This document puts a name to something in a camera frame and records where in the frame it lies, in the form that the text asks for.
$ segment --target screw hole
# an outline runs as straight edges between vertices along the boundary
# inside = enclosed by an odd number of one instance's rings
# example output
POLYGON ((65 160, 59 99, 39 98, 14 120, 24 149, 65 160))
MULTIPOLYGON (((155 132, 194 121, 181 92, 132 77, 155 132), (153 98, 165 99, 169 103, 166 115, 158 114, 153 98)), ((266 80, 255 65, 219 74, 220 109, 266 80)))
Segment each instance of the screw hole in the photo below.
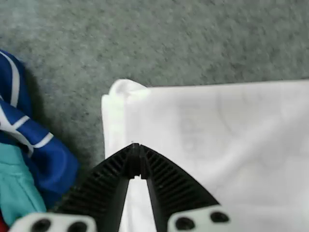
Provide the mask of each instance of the screw hole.
POLYGON ((222 223, 222 222, 228 222, 230 219, 226 214, 216 211, 211 214, 211 220, 214 223, 222 223))
POLYGON ((68 232, 86 232, 87 231, 87 225, 82 221, 77 221, 70 225, 68 228, 68 232))
POLYGON ((43 218, 35 222, 31 228, 31 232, 46 232, 48 231, 51 222, 49 219, 43 218))
POLYGON ((193 220, 187 217, 180 217, 176 220, 176 228, 180 231, 188 231, 195 227, 193 220))

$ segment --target carpet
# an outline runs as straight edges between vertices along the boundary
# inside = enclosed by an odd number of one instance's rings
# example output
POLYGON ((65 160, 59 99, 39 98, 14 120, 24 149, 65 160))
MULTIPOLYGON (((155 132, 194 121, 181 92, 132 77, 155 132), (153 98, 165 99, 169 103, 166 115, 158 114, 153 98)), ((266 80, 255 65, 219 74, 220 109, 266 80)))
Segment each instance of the carpet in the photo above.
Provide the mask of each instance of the carpet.
POLYGON ((0 48, 27 68, 34 119, 87 170, 104 159, 100 98, 145 86, 309 74, 305 0, 0 0, 0 48))

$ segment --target blue fabric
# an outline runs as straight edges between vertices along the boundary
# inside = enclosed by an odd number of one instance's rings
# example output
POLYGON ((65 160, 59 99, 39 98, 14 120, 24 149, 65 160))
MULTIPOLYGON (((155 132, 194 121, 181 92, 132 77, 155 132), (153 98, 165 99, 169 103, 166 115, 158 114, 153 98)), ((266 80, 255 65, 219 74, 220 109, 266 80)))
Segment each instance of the blue fabric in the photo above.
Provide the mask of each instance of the blue fabric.
POLYGON ((22 145, 24 161, 49 208, 69 190, 79 163, 31 116, 23 65, 0 50, 0 143, 22 145))
POLYGON ((29 213, 46 212, 44 201, 34 185, 20 148, 2 143, 0 143, 0 208, 8 226, 29 213))

